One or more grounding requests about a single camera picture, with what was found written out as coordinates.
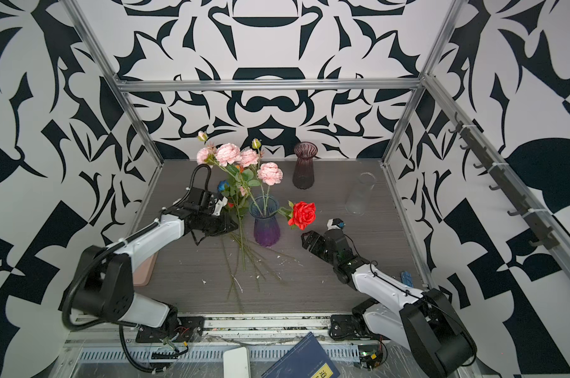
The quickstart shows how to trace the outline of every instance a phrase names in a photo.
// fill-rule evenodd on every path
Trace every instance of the book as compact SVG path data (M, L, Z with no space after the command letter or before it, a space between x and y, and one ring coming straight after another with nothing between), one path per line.
M312 332L262 375L262 378L338 378L339 371Z

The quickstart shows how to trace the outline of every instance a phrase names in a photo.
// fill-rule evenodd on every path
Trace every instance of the dark red glass vase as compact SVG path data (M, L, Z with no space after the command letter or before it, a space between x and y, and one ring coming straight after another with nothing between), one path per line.
M318 148L309 141L295 145L293 152L297 156L295 170L293 171L293 184L300 189L308 189L314 185L314 164L312 159L316 156Z

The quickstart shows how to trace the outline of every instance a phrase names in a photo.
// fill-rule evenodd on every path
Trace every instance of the wall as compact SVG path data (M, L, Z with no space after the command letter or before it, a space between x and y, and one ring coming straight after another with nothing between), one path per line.
M470 0L435 73L570 233L570 1ZM390 161L420 254L482 372L569 376L570 281L452 127L424 95Z
M58 355L79 254L123 237L156 166L61 4L0 1L0 376Z
M90 0L80 5L121 79L218 80L417 77L450 3ZM143 100L136 101L164 158L194 157L200 129L216 144L242 145L258 137L275 157L293 155L295 143L305 140L317 144L319 157L352 158L383 155L406 92L182 92L182 101L174 93L138 94Z

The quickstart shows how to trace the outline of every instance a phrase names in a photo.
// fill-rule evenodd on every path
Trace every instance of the purple glass vase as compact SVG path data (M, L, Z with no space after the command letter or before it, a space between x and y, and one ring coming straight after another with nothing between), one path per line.
M295 170L293 171L293 184L300 189L308 189L314 185L314 164L312 159L316 156L318 148L309 141L295 145L293 152L297 156Z
M249 213L255 218L253 237L260 246L273 246L281 238L281 228L276 221L278 209L279 201L271 195L259 195L249 206Z

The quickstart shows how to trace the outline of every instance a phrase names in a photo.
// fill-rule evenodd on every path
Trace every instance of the table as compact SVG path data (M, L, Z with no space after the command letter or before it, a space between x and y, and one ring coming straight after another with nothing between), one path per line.
M297 189L291 182L295 161L277 162L283 171L281 184L270 193L287 206L287 201L315 202L316 221L306 228L324 233L330 218L346 223L344 232L354 239L358 252L368 260L376 260L381 271L400 279L403 270L409 271L415 286L421 285L411 250L402 229L398 213L385 181L379 160L314 161L315 183L310 189ZM189 183L196 162L165 161L155 189L141 217L139 228L153 221L163 206L170 206L181 198ZM214 189L226 173L213 168L210 188ZM372 205L363 216L346 213L346 197L361 172L371 172L377 178L373 188ZM199 171L195 185L201 187L204 170ZM305 231L291 230L279 215L281 239L272 251L258 247L263 259L279 278L266 276L259 280L249 267L239 266L236 279L238 298L233 292L227 298L231 285L226 260L234 268L238 249L228 236L206 238L196 246L186 235L165 246L157 253L150 282L137 287L140 294L173 304L184 313L289 313L289 312L349 312L368 298L337 280L332 267L304 250L300 235ZM246 234L253 241L253 218L244 220Z

